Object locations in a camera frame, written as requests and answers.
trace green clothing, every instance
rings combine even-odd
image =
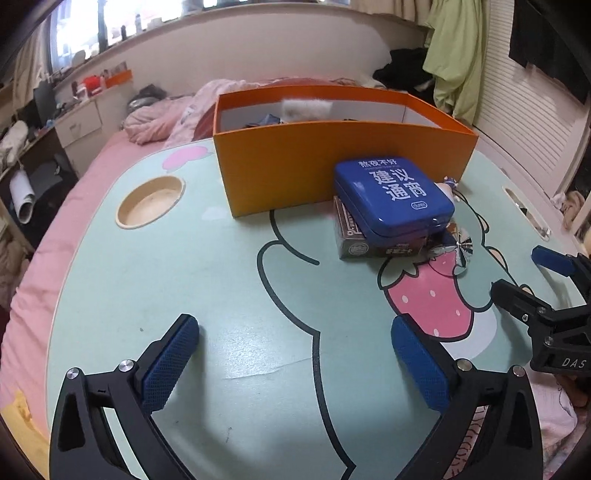
[[[437,107],[469,125],[474,121],[485,45],[482,0],[434,0],[433,29],[423,70],[435,77]]]

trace white cabinet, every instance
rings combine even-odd
[[[513,0],[487,0],[489,16],[475,127],[505,150],[552,198],[573,179],[587,145],[590,102],[509,58]]]
[[[56,120],[57,136],[78,177],[85,174],[111,135],[120,130],[127,103],[135,93],[132,82],[117,85]]]

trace open cardboard box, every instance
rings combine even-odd
[[[281,101],[332,100],[330,119],[244,128]],[[478,140],[468,127],[407,93],[363,87],[278,86],[220,95],[213,139],[234,217],[334,195],[344,160],[405,157],[433,181],[460,180]]]

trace light green table surface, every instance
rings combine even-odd
[[[212,140],[180,149],[199,146],[215,151]],[[469,205],[456,202],[454,216],[475,253],[455,282],[418,259],[339,260],[328,204],[275,212],[275,231],[269,213],[233,219],[215,154],[173,173],[186,191],[168,214],[118,228],[121,200],[164,174],[174,152],[123,174],[80,245],[54,321],[47,410],[52,419],[69,368],[113,370],[190,313],[200,345],[154,419],[199,480],[395,478],[438,418],[392,348],[395,309],[457,339],[444,343],[453,357],[506,371],[529,361],[531,345],[524,325],[491,307],[491,282],[527,284],[554,307],[582,303],[570,281],[531,262],[534,246],[560,245],[542,242],[502,191],[514,186],[478,152],[459,188]]]

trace pink bedsheet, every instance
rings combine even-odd
[[[12,299],[2,341],[0,408],[16,390],[27,399],[35,425],[49,438],[45,377],[53,314],[70,263],[106,192],[130,166],[160,150],[162,142],[136,145],[115,134],[69,193]]]

